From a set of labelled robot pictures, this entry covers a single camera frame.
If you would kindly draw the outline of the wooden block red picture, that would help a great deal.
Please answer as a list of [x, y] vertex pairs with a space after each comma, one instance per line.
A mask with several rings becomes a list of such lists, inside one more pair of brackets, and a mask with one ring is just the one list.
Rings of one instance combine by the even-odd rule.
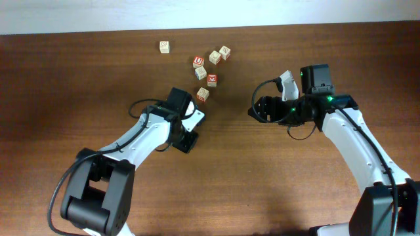
[[201, 87], [197, 93], [196, 97], [198, 100], [205, 102], [209, 97], [209, 91], [206, 88]]

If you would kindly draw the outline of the red E wooden block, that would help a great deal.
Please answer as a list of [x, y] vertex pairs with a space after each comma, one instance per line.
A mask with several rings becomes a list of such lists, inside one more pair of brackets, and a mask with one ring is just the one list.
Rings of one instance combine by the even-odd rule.
[[207, 86], [208, 87], [216, 87], [218, 81], [218, 76], [216, 74], [209, 74], [207, 76]]

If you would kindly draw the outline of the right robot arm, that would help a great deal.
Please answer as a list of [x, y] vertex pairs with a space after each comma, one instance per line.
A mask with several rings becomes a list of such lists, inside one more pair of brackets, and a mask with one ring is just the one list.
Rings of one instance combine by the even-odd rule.
[[253, 96], [248, 114], [287, 128], [313, 122], [355, 178], [361, 198], [350, 221], [312, 227], [310, 235], [418, 235], [419, 182], [381, 147], [353, 97], [335, 93], [327, 64], [303, 67], [300, 76], [301, 88], [290, 71], [273, 79], [281, 96]]

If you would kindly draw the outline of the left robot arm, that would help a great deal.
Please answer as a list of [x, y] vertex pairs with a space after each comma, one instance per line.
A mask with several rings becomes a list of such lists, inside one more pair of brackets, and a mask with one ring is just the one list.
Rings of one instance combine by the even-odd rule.
[[137, 122], [98, 151], [82, 149], [59, 183], [68, 182], [60, 215], [89, 235], [131, 235], [127, 225], [136, 169], [163, 144], [189, 153], [205, 115], [193, 96], [172, 88], [166, 100], [148, 99]]

